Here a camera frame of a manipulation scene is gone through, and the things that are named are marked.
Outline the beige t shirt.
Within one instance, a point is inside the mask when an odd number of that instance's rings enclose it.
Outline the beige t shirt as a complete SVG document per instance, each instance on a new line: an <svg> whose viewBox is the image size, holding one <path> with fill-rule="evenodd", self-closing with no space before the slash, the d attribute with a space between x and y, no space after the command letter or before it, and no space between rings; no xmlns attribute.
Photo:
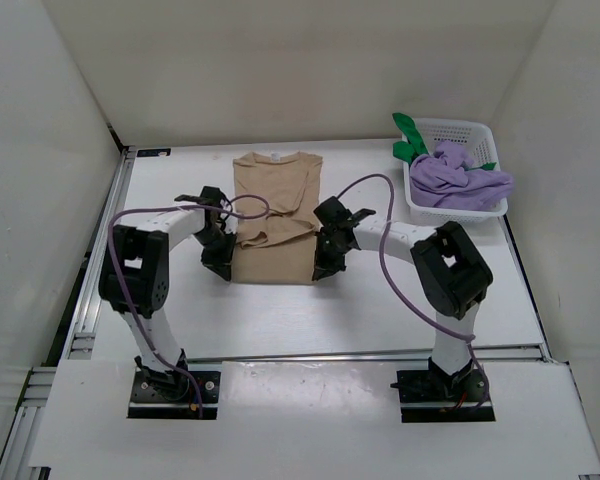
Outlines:
<svg viewBox="0 0 600 480"><path fill-rule="evenodd" d="M240 220L232 260L232 281L241 284L309 285L312 283L319 221L321 156L297 152L265 156L249 152L233 160L237 211L256 215Z"/></svg>

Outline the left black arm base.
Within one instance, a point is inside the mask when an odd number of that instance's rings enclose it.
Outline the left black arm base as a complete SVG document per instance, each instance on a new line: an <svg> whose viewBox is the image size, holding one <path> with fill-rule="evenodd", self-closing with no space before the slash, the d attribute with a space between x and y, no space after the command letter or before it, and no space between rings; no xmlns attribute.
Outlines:
<svg viewBox="0 0 600 480"><path fill-rule="evenodd" d="M154 420L216 420L221 372L191 371L197 387L178 373L171 380L136 367L130 390L127 417Z"/></svg>

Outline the purple t shirt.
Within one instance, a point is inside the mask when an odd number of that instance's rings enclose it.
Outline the purple t shirt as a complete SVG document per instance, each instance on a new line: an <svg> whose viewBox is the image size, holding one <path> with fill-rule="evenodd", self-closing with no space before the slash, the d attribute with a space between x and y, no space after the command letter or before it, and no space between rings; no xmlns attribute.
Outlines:
<svg viewBox="0 0 600 480"><path fill-rule="evenodd" d="M413 202L421 207L487 211L514 190L514 178L500 170L474 166L475 160L460 144L439 142L431 154L409 166Z"/></svg>

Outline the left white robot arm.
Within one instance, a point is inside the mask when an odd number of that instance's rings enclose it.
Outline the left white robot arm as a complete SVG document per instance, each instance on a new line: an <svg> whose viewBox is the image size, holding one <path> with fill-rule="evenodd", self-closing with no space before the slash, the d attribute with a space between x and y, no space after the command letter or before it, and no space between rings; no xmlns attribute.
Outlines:
<svg viewBox="0 0 600 480"><path fill-rule="evenodd" d="M230 211L225 194L206 186L198 196L178 196L169 207L124 210L108 226L99 295L131 329L145 381L168 396L180 396L192 380L164 311L170 251L194 237L202 246L202 265L229 281L236 243L226 223Z"/></svg>

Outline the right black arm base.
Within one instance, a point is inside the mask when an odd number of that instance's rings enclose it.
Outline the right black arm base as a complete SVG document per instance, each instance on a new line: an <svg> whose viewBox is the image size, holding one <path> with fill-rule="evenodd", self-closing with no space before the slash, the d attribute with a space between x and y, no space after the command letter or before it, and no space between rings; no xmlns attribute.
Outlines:
<svg viewBox="0 0 600 480"><path fill-rule="evenodd" d="M427 370L399 370L390 385L398 391L402 423L485 423L496 417L489 401L482 404L485 381L474 369L450 393L434 383Z"/></svg>

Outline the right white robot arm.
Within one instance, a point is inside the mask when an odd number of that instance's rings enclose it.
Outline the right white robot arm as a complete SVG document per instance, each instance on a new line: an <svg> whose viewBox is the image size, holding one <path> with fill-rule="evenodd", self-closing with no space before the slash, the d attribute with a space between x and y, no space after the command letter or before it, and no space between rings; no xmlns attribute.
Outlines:
<svg viewBox="0 0 600 480"><path fill-rule="evenodd" d="M435 311L433 319L417 314L436 330L429 370L450 383L467 376L473 368L470 344L475 318L493 274L464 228L454 221L437 228L393 222L371 209L353 213L334 196L319 204L314 214L321 227L313 279L345 271L345 256L352 250L376 252L391 290L415 311L390 278L386 259L412 265Z"/></svg>

